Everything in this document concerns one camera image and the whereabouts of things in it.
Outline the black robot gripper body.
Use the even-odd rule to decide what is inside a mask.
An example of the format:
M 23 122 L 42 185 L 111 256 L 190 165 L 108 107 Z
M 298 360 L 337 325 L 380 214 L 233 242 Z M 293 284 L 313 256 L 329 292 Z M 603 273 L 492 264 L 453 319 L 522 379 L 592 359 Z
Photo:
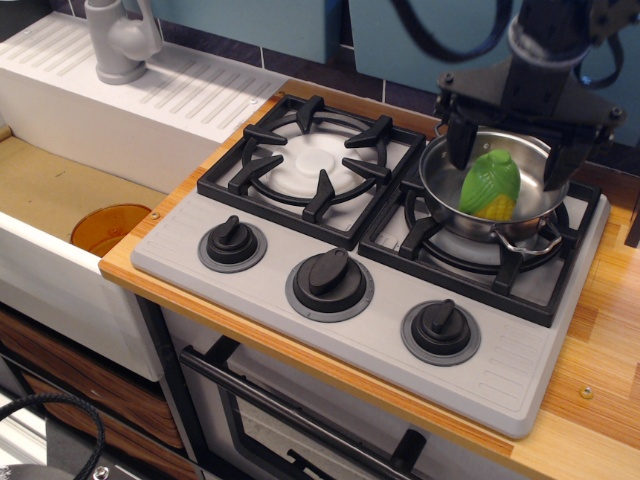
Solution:
M 579 83 L 569 71 L 531 66 L 508 57 L 482 68 L 438 77 L 435 111 L 449 121 L 523 133 L 553 142 L 607 140 L 626 111 Z

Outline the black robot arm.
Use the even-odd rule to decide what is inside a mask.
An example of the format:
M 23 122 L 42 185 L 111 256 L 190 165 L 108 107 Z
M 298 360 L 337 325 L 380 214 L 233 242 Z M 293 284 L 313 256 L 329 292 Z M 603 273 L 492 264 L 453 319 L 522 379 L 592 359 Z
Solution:
M 450 163 L 465 169 L 479 128 L 494 128 L 548 145 L 544 187 L 563 186 L 626 119 L 582 83 L 577 68 L 592 47 L 617 45 L 618 32 L 638 17 L 636 1 L 523 2 L 509 24 L 506 59 L 438 79 Z

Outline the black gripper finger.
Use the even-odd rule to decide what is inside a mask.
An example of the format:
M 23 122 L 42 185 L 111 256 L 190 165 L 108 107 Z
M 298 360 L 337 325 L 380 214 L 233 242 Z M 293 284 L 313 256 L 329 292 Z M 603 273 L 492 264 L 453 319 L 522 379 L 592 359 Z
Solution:
M 446 125 L 450 163 L 458 170 L 464 170 L 469 163 L 479 122 L 469 109 L 457 109 L 449 114 Z
M 594 140 L 587 137 L 543 135 L 550 147 L 544 167 L 544 191 L 560 189 L 591 154 Z

